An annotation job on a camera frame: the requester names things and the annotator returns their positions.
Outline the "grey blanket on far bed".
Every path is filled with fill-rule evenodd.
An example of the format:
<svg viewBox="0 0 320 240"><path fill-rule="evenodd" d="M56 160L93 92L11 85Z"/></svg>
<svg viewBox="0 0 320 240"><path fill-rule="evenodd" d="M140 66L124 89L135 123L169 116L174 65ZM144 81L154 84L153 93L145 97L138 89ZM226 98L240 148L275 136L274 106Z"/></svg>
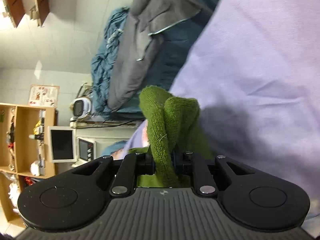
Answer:
<svg viewBox="0 0 320 240"><path fill-rule="evenodd" d="M162 35L151 36L147 27L129 13L120 37L119 49L108 91L107 106L117 111L138 91L162 44Z"/></svg>

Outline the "wall poster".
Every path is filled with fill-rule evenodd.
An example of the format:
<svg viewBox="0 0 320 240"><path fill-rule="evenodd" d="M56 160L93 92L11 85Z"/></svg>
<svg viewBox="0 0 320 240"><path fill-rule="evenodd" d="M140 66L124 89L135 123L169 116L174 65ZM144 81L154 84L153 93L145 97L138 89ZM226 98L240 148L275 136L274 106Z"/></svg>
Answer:
<svg viewBox="0 0 320 240"><path fill-rule="evenodd" d="M28 105L56 108L59 91L59 86L31 85Z"/></svg>

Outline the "white medical device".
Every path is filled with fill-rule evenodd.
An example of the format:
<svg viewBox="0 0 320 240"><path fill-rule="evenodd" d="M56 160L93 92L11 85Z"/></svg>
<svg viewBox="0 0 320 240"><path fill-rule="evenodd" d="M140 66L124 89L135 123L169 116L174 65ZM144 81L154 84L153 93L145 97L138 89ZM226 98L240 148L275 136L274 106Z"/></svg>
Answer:
<svg viewBox="0 0 320 240"><path fill-rule="evenodd" d="M76 162L72 167L99 158L108 146L129 140L136 129L129 126L75 129Z"/></svg>

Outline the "wooden shelf unit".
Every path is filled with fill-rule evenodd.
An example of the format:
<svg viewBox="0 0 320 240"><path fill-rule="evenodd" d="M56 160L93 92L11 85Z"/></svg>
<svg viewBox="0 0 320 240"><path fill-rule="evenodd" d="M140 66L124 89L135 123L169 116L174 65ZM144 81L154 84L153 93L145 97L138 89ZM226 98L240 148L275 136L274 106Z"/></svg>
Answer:
<svg viewBox="0 0 320 240"><path fill-rule="evenodd" d="M31 173L31 164L38 159L37 141L29 135L40 120L40 111L45 111L44 175ZM56 174L51 162L47 139L47 128L56 125L57 110L53 107L36 107L1 103L1 206L8 223L24 227L23 221L9 198L9 185L16 182L20 190L27 185L25 178L47 179Z"/></svg>

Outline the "blue bed skirt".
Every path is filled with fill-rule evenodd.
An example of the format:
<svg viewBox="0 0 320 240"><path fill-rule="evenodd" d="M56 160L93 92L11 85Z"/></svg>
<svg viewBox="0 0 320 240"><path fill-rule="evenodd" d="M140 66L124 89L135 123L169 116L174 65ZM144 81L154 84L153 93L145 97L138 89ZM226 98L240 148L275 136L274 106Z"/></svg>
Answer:
<svg viewBox="0 0 320 240"><path fill-rule="evenodd" d="M201 10L194 17L158 34L163 37L163 44L149 68L142 85L134 96L122 105L116 113L138 113L140 91L147 86L158 86L169 90L176 75L184 65L188 52L197 40L219 0L197 0Z"/></svg>

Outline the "cardboard box on wall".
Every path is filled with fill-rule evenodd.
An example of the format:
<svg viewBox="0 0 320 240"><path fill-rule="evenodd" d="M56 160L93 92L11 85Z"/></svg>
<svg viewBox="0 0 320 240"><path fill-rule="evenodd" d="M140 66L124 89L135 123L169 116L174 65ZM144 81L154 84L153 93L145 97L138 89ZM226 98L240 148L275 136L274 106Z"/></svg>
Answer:
<svg viewBox="0 0 320 240"><path fill-rule="evenodd" d="M1 20L6 20L14 28L25 17L41 27L49 13L49 0L1 0Z"/></svg>

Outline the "pile of grey pink clothes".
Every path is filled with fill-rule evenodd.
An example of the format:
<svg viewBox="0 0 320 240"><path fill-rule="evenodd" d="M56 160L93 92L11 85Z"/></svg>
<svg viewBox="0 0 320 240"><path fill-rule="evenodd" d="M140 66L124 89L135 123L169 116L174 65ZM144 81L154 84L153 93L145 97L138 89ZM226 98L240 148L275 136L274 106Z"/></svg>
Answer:
<svg viewBox="0 0 320 240"><path fill-rule="evenodd" d="M101 156L112 156L114 160L124 159L127 155L127 141L121 140L115 142L114 144L107 146L103 151Z"/></svg>

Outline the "small white appliance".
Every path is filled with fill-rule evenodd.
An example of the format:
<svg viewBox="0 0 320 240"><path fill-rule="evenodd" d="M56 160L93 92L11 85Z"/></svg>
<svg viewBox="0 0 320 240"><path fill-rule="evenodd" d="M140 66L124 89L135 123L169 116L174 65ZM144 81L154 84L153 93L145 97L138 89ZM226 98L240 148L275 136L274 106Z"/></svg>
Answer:
<svg viewBox="0 0 320 240"><path fill-rule="evenodd" d="M71 110L73 120L84 119L90 116L92 110L91 99L86 96L74 99L71 103Z"/></svg>

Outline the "grey towel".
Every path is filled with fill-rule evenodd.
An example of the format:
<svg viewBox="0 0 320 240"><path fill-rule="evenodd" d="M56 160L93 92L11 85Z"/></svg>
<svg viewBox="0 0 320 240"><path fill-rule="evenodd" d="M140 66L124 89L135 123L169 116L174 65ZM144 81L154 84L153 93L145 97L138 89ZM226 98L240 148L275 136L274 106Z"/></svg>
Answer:
<svg viewBox="0 0 320 240"><path fill-rule="evenodd" d="M133 0L129 20L133 23L136 60L144 59L153 35L194 17L200 10L197 0Z"/></svg>

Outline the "purple floral bed sheet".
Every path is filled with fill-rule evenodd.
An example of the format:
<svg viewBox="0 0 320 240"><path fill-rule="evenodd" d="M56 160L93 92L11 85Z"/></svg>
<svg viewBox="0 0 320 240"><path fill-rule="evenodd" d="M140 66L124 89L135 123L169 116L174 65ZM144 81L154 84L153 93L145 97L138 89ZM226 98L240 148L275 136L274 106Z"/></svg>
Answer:
<svg viewBox="0 0 320 240"><path fill-rule="evenodd" d="M211 151L302 187L319 235L319 0L220 0L168 92L198 101Z"/></svg>

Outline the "green knit cardigan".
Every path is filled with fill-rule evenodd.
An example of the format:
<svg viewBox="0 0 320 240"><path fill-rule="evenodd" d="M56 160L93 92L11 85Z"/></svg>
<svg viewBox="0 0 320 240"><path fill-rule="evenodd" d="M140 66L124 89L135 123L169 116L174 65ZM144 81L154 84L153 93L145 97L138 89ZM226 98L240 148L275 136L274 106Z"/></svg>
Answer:
<svg viewBox="0 0 320 240"><path fill-rule="evenodd" d="M175 172L172 152L195 152L212 158L207 139L199 125L200 106L195 98L182 98L157 87L145 87L140 95L140 109L146 117L148 146L134 147L130 153L151 153L156 172L140 175L138 187L189 187L190 178Z"/></svg>

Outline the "white monitor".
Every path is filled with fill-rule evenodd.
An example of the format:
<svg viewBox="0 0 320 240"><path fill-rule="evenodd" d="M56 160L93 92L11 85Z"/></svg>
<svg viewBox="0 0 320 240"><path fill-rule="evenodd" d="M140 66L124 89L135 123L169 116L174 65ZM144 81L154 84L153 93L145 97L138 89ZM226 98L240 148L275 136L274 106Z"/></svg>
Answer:
<svg viewBox="0 0 320 240"><path fill-rule="evenodd" d="M67 126L49 126L48 145L53 163L76 162L75 129Z"/></svg>

